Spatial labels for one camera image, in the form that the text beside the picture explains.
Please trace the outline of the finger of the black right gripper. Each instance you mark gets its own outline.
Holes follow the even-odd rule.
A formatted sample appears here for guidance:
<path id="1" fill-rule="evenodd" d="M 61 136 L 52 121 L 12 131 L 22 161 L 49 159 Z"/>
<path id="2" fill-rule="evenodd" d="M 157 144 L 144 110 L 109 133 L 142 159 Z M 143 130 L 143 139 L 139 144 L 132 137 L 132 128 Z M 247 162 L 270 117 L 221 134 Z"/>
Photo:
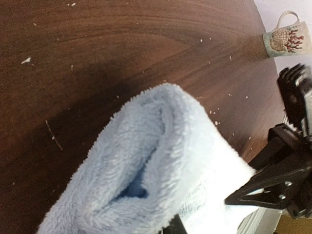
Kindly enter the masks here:
<path id="1" fill-rule="evenodd" d="M 265 184 L 249 181 L 229 195 L 227 205 L 257 206 L 275 210 L 287 210 L 292 218 L 302 216 L 302 208 L 296 203 L 302 181 L 281 181 Z"/>
<path id="2" fill-rule="evenodd" d="M 269 184 L 300 180 L 297 205 L 312 203 L 312 152 L 304 138 L 286 124 L 269 129 L 267 145 L 249 165 L 256 170 L 249 181 Z"/>

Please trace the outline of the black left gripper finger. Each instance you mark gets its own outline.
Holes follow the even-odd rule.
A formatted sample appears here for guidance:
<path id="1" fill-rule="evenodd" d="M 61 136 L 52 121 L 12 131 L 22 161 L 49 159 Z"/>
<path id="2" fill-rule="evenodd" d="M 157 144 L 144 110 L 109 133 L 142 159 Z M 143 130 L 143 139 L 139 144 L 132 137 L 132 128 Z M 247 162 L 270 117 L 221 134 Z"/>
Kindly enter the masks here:
<path id="1" fill-rule="evenodd" d="M 174 218 L 170 221 L 170 225 L 168 227 L 162 228 L 162 234 L 187 234 L 178 214 L 175 215 Z"/>

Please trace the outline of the light blue towel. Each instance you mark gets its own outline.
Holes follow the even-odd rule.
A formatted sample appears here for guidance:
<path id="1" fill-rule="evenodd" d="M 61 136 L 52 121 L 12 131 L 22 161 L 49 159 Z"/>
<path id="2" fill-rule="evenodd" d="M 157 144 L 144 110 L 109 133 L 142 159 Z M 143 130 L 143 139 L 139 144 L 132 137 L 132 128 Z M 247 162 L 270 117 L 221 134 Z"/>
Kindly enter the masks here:
<path id="1" fill-rule="evenodd" d="M 204 107 L 164 83 L 114 114 L 38 233 L 156 234 L 179 215 L 189 234 L 235 234 L 256 207 L 224 201 L 254 173 Z"/>

